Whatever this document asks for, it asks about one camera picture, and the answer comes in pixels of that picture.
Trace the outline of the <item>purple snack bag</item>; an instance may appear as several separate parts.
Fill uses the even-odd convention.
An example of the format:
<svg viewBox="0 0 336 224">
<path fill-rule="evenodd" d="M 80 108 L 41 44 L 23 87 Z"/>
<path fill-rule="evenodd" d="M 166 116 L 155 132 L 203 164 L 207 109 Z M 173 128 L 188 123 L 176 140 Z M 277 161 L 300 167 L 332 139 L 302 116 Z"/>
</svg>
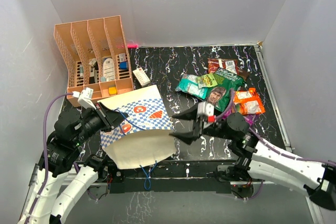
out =
<svg viewBox="0 0 336 224">
<path fill-rule="evenodd" d="M 254 122 L 258 119 L 258 115 L 256 114 L 242 114 L 243 112 L 243 106 L 241 104 L 235 104 L 233 105 L 223 116 L 223 119 L 226 119 L 230 114 L 234 113 L 234 112 L 238 112 L 240 113 L 245 121 L 252 126 L 254 124 Z"/>
</svg>

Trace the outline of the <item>yellow green snack packet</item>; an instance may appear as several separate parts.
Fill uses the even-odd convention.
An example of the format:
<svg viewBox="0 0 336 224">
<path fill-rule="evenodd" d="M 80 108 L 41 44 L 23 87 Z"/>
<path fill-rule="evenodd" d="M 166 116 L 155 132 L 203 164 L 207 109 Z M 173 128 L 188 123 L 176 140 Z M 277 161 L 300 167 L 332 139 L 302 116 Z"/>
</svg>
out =
<svg viewBox="0 0 336 224">
<path fill-rule="evenodd" d="M 196 82 L 198 88 L 212 88 L 218 85 L 214 75 L 212 73 L 205 74 L 203 76 L 197 77 Z"/>
</svg>

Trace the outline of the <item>blue checkered paper bag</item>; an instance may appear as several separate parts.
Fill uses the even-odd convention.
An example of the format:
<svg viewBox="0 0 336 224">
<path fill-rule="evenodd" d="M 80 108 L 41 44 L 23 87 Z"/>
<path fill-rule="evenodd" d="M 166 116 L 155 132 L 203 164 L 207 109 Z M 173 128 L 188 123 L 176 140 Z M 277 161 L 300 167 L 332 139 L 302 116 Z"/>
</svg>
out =
<svg viewBox="0 0 336 224">
<path fill-rule="evenodd" d="M 144 189 L 151 188 L 157 164 L 176 152 L 172 122 L 156 85 L 100 100 L 121 116 L 122 123 L 110 132 L 101 132 L 101 146 L 118 169 L 141 169 Z"/>
</svg>

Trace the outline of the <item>red doritos bag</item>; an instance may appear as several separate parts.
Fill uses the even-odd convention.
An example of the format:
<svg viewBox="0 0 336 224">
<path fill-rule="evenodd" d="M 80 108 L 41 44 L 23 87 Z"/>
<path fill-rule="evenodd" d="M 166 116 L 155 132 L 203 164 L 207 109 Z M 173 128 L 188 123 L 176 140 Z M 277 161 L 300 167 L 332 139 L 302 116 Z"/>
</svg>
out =
<svg viewBox="0 0 336 224">
<path fill-rule="evenodd" d="M 217 71 L 218 68 L 223 68 L 234 74 L 238 74 L 237 60 L 208 58 L 207 62 L 208 62 L 208 73 L 214 73 Z"/>
</svg>

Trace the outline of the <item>teal foxs candy bag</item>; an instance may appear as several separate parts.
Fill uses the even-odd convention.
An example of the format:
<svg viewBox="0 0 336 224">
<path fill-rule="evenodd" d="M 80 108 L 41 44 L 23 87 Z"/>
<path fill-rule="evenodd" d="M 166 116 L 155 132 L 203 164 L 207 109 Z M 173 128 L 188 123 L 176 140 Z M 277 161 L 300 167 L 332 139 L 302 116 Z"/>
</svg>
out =
<svg viewBox="0 0 336 224">
<path fill-rule="evenodd" d="M 197 76 L 193 74 L 182 74 L 181 80 L 175 88 L 175 91 L 193 95 L 201 100 L 205 100 L 207 95 L 207 88 L 199 88 Z"/>
</svg>

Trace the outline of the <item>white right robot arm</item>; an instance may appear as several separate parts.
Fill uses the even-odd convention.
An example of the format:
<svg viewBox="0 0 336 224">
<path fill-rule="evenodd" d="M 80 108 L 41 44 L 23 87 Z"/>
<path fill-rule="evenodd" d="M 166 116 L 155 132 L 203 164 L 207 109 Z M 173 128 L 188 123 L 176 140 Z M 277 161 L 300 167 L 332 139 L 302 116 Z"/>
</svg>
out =
<svg viewBox="0 0 336 224">
<path fill-rule="evenodd" d="M 263 180 L 302 193 L 321 208 L 335 210 L 335 163 L 302 158 L 272 145 L 260 137 L 238 112 L 221 119 L 214 106 L 201 102 L 173 115 L 193 122 L 189 132 L 170 135 L 190 145 L 203 135 L 230 140 L 229 149 L 237 157 L 234 165 L 212 173 L 220 181 Z"/>
</svg>

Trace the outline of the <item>green snack bag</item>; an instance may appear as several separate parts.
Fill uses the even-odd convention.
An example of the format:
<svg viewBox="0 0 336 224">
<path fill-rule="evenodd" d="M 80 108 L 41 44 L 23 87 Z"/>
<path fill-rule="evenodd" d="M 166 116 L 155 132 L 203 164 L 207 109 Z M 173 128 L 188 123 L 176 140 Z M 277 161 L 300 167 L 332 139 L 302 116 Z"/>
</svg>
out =
<svg viewBox="0 0 336 224">
<path fill-rule="evenodd" d="M 230 89 L 237 91 L 245 83 L 245 80 L 223 68 L 218 68 L 213 73 L 213 77 L 217 85 L 208 88 L 205 101 L 211 103 L 217 110 L 224 112 L 230 102 Z"/>
</svg>

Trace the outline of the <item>orange snack packet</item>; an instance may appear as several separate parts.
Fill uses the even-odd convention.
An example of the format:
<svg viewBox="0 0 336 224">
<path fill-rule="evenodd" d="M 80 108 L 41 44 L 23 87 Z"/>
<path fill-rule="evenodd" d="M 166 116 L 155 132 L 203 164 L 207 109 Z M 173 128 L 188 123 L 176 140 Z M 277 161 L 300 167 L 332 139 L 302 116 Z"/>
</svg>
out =
<svg viewBox="0 0 336 224">
<path fill-rule="evenodd" d="M 247 91 L 236 91 L 234 109 L 242 115 L 263 114 L 266 112 L 263 102 L 255 88 Z"/>
</svg>

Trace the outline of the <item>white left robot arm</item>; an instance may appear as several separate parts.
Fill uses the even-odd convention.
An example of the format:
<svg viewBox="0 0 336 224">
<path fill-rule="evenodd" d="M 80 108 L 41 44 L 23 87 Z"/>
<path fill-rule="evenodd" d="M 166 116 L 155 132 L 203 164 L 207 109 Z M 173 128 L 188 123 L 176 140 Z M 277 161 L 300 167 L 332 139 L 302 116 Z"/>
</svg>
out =
<svg viewBox="0 0 336 224">
<path fill-rule="evenodd" d="M 76 120 L 60 113 L 54 130 L 44 135 L 34 190 L 19 223 L 64 223 L 80 197 L 109 173 L 107 159 L 92 154 L 61 193 L 60 188 L 80 155 L 79 147 L 100 131 L 118 128 L 127 118 L 128 114 L 110 110 L 101 102 Z"/>
</svg>

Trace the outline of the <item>brown kettle chips bag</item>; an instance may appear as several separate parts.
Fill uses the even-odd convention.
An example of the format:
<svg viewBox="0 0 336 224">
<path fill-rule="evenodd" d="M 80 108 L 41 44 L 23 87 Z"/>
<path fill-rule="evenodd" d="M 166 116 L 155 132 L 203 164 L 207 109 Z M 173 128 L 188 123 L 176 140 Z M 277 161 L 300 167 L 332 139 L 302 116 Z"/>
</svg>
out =
<svg viewBox="0 0 336 224">
<path fill-rule="evenodd" d="M 249 73 L 245 71 L 244 69 L 237 68 L 236 72 L 237 72 L 237 75 L 242 77 L 244 81 L 246 81 L 249 77 Z"/>
</svg>

